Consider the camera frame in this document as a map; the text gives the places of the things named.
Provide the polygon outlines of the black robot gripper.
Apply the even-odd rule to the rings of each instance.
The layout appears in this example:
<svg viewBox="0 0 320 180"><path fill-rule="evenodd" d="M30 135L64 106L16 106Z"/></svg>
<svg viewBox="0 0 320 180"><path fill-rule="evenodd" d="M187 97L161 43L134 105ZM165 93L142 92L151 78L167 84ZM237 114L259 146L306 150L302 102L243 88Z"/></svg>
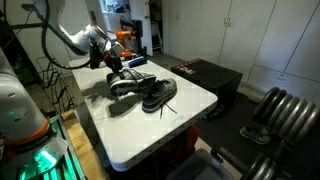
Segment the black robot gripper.
<svg viewBox="0 0 320 180"><path fill-rule="evenodd" d="M109 50L101 51L99 44L93 41L90 44L90 68L96 69L104 62L115 74L119 74L123 68L120 58L123 51L123 46L118 42L112 43Z"/></svg>

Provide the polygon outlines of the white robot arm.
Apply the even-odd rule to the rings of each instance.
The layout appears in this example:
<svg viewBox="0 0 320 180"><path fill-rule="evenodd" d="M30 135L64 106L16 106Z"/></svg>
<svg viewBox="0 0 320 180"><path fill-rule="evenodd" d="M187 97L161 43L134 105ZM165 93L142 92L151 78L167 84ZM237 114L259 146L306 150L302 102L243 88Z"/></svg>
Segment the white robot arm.
<svg viewBox="0 0 320 180"><path fill-rule="evenodd" d="M42 50L50 66L58 63L49 54L46 33L52 31L75 54L89 55L86 65L96 69L105 63L112 72L122 69L119 55L103 30L89 24L75 35L61 25L65 0L31 0L42 20ZM4 136L3 180L34 180L55 168L68 150L68 142L52 129L50 120L42 114L14 73L10 63L1 62L0 72L0 132Z"/></svg>

